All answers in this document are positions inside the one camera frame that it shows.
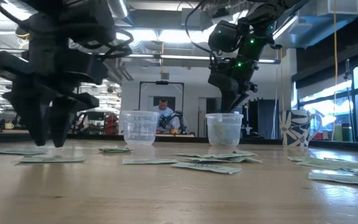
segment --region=white wall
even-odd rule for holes
[[[275,98],[276,82],[275,72],[276,65],[260,65],[259,71],[254,73],[253,82],[259,86],[258,93],[253,93],[249,99],[256,97],[265,99]],[[139,106],[139,83],[154,82],[160,80],[160,68],[149,67],[146,69],[140,67],[127,68],[128,72],[134,78],[134,81],[122,83],[122,98],[121,110],[137,110]],[[170,82],[183,82],[184,89],[184,105],[183,114],[185,115],[185,125],[191,131],[197,133],[198,130],[198,101],[200,97],[216,98],[221,97],[221,92],[215,86],[208,83],[209,69],[208,68],[181,68],[169,67],[164,68],[164,72],[170,73]],[[167,92],[161,92],[162,96],[168,96]]]

